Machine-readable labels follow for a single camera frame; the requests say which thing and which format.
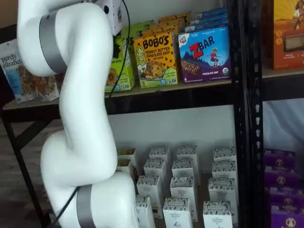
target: white wall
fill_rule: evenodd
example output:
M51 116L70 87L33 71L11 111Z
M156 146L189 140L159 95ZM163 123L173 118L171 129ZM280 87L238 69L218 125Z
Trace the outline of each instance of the white wall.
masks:
M211 172L212 150L235 145L230 105L111 115L109 121L117 147L137 148L142 166L153 145L169 145L175 154L178 145L194 143L202 171Z

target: child illustration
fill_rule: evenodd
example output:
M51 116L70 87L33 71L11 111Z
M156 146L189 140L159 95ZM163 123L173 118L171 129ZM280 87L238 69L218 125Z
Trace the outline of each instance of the child illustration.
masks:
M210 61L214 62L213 66L217 67L219 59L216 58L216 57L220 57L220 56L217 56L217 48L216 47L213 48L213 52L209 56L211 56Z

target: orange box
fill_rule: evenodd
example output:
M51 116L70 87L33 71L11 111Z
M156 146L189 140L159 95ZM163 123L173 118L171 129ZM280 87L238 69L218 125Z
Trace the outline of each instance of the orange box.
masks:
M304 1L274 0L273 67L304 66Z

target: bobo's peanut butter chocolate chip box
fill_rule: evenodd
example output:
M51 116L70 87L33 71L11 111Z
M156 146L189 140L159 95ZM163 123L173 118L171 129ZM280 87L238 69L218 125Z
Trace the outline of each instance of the bobo's peanut butter chocolate chip box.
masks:
M134 50L141 88L177 84L173 30L138 37Z

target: snack bag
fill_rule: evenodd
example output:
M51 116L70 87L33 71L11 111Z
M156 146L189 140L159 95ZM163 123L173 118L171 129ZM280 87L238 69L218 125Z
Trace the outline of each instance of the snack bag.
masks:
M17 39L0 45L1 68L9 82L17 103L36 98L32 74L23 66L18 52Z

